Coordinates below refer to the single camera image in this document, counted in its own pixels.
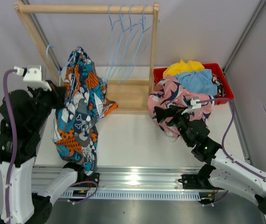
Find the pink white patterned shorts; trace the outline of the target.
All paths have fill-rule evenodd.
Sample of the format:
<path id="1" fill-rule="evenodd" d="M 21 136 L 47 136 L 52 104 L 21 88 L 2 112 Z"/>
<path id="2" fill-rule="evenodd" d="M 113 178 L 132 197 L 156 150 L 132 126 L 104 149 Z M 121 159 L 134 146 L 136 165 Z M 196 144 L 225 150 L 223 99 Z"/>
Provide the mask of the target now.
<path id="1" fill-rule="evenodd" d="M 205 101 L 208 99 L 213 99 L 213 96 L 192 93 L 185 89 L 179 81 L 172 75 L 166 75 L 154 88 L 154 91 L 149 94 L 148 97 L 148 111 L 153 119 L 154 123 L 167 135 L 170 137 L 179 137 L 179 131 L 175 126 L 167 126 L 163 121 L 158 123 L 156 112 L 154 108 L 156 106 L 163 109 L 168 109 L 171 105 L 179 107 L 187 107 L 187 101 L 193 98 L 198 98 L 200 101 Z"/>

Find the blue orange patchwork shorts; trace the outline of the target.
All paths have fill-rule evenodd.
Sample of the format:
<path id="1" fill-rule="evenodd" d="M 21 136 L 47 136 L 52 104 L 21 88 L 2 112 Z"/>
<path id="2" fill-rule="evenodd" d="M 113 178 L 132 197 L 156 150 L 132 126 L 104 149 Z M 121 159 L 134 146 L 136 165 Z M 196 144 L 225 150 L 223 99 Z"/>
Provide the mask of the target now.
<path id="1" fill-rule="evenodd" d="M 107 82 L 96 74 L 94 62 L 82 47 L 70 54 L 63 84 L 64 106 L 55 111 L 52 141 L 62 160 L 83 167 L 90 176 L 97 166 L 96 124 L 118 104 L 107 98 Z"/>

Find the yellow shorts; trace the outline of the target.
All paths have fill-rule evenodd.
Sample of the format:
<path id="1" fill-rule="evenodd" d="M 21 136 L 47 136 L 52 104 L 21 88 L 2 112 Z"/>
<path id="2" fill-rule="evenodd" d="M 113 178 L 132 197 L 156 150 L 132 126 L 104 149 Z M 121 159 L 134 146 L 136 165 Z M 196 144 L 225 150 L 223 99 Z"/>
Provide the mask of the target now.
<path id="1" fill-rule="evenodd" d="M 167 67 L 167 69 L 163 72 L 163 77 L 166 75 L 175 76 L 177 74 L 181 74 L 182 72 L 193 72 L 193 71 L 202 71 L 205 67 L 198 61 L 184 62 L 180 59 L 179 62 L 174 63 Z"/>

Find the light blue shorts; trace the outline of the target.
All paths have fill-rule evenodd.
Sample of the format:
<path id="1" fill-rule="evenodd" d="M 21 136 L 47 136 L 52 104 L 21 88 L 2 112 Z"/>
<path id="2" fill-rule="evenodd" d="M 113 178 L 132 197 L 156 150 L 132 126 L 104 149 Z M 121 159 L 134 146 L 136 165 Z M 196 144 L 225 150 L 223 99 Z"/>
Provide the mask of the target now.
<path id="1" fill-rule="evenodd" d="M 186 90 L 192 93 L 217 95 L 217 86 L 212 82 L 212 70 L 204 69 L 201 71 L 182 72 L 175 75 L 175 78 Z"/>

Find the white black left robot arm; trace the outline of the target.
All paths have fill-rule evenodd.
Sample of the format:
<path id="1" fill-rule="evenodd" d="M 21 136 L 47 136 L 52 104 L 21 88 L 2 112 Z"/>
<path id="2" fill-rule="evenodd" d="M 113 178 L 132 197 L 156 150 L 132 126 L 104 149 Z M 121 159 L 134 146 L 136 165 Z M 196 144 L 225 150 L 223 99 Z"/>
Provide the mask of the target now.
<path id="1" fill-rule="evenodd" d="M 31 88 L 9 91 L 4 87 L 0 106 L 0 171 L 3 181 L 3 212 L 0 224 L 43 224 L 54 203 L 71 185 L 85 181 L 78 164 L 67 163 L 41 192 L 32 192 L 32 169 L 40 131 L 54 109 L 64 104 L 66 88 L 49 82 L 49 89 Z"/>

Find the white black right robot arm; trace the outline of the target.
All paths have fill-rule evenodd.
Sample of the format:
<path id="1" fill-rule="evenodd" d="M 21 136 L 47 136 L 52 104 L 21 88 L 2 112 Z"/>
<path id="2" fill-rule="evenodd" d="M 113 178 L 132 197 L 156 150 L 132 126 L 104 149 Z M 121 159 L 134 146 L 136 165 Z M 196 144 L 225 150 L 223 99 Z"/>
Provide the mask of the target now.
<path id="1" fill-rule="evenodd" d="M 203 119 L 191 121 L 188 108 L 154 107 L 159 123 L 175 126 L 192 154 L 205 165 L 197 173 L 201 188 L 220 188 L 239 195 L 266 215 L 266 172 L 236 158 L 212 140 Z"/>

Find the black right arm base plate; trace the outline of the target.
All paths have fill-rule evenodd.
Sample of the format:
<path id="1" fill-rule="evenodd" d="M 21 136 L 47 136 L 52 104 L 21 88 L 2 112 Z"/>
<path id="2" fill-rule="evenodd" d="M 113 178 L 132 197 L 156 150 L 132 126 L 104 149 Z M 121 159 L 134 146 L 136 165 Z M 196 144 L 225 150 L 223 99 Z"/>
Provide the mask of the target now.
<path id="1" fill-rule="evenodd" d="M 197 174 L 182 174 L 178 182 L 182 184 L 183 189 L 212 190 L 216 185 L 211 184 L 208 179 L 215 170 L 214 166 L 205 164 Z"/>

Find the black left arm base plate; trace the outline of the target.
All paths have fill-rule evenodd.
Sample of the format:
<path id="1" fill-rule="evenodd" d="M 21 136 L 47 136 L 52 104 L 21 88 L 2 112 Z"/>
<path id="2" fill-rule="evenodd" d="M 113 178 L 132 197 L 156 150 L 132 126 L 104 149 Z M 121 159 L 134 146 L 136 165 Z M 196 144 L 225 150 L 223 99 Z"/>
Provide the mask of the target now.
<path id="1" fill-rule="evenodd" d="M 76 179 L 75 183 L 90 181 L 90 182 L 95 182 L 95 183 L 99 184 L 100 173 L 98 173 L 98 172 L 94 172 L 91 175 L 87 175 L 84 172 L 84 167 L 82 167 L 78 164 L 72 163 L 72 162 L 68 162 L 67 164 L 65 164 L 63 166 L 63 168 L 69 168 L 69 169 L 72 169 L 72 170 L 77 172 L 77 179 Z"/>

